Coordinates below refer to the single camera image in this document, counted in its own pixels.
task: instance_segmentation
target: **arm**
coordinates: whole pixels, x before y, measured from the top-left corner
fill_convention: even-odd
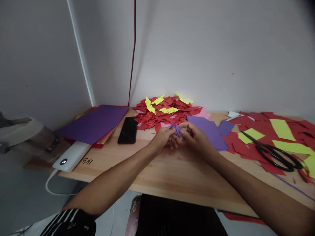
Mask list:
[[[187,144],[222,175],[278,235],[315,235],[314,211],[225,159],[194,124],[186,122],[180,126]]]
[[[90,182],[64,208],[81,209],[93,216],[102,215],[129,188],[138,174],[158,155],[175,129],[162,128],[143,149],[113,166]]]

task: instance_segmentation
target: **white power bank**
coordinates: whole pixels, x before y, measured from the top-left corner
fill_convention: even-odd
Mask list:
[[[88,152],[91,148],[90,144],[86,144],[80,141],[75,141],[74,144],[68,148],[64,154],[62,154],[57,161],[52,165],[53,168],[71,172],[80,162],[82,157]]]

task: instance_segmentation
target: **person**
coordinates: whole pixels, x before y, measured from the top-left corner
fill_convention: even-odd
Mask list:
[[[179,127],[182,139],[174,134],[175,129],[161,128],[146,147],[95,178],[66,204],[41,235],[95,235],[95,219],[126,192],[165,146],[174,149],[181,142],[225,178],[275,233],[315,235],[314,211],[224,158],[194,124],[185,122]]]

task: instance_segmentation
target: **forearm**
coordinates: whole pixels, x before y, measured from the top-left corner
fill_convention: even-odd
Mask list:
[[[129,188],[138,174],[156,156],[150,146],[113,166],[90,182],[65,207],[82,209],[94,216],[102,215]]]
[[[314,211],[260,181],[218,152],[209,152],[207,163],[220,173],[278,235],[315,235]]]

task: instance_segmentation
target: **scissors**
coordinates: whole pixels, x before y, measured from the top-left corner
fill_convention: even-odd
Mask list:
[[[259,152],[259,154],[264,158],[266,159],[270,164],[273,164],[274,166],[278,167],[279,169],[281,170],[284,170],[284,171],[287,171],[287,172],[294,172],[294,169],[303,169],[303,166],[301,165],[301,163],[296,159],[294,158],[292,155],[290,155],[289,153],[277,148],[277,147],[274,147],[274,146],[271,146],[269,144],[263,144],[261,142],[258,142],[256,139],[254,139],[252,136],[248,135],[247,133],[244,133],[242,131],[242,133],[247,137],[249,138],[251,141],[253,141],[253,143],[256,144],[256,149],[257,151]],[[288,158],[290,158],[294,164],[292,164],[291,162],[289,162],[288,160],[286,160],[283,156],[281,156],[279,153],[277,153],[276,151],[286,155]],[[265,153],[269,153],[273,158],[277,159],[278,161],[280,161],[283,165],[286,166],[283,167],[277,163],[275,163],[273,160],[271,160],[270,158],[268,158],[265,154]]]

